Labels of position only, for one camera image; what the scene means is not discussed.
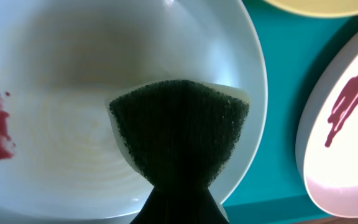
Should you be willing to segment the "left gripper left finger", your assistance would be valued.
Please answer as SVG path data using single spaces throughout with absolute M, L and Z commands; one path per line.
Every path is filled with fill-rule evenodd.
M 183 198 L 154 187 L 131 224 L 177 224 L 183 215 Z

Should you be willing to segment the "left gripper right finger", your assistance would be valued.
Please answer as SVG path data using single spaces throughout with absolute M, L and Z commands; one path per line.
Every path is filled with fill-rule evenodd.
M 195 190 L 186 199 L 185 224 L 229 224 L 208 188 Z

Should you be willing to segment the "green scrubbing sponge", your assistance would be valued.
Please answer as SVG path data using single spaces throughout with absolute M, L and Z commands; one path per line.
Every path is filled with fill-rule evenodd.
M 211 185 L 231 157 L 250 110 L 244 91 L 167 80 L 107 103 L 134 165 L 162 191 Z

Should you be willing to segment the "light blue plate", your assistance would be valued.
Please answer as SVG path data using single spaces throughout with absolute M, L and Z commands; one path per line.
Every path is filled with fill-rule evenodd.
M 0 223 L 129 223 L 151 185 L 122 157 L 106 103 L 168 79 L 240 88 L 250 111 L 210 190 L 223 203 L 258 150 L 267 74 L 240 1 L 0 1 L 8 148 Z

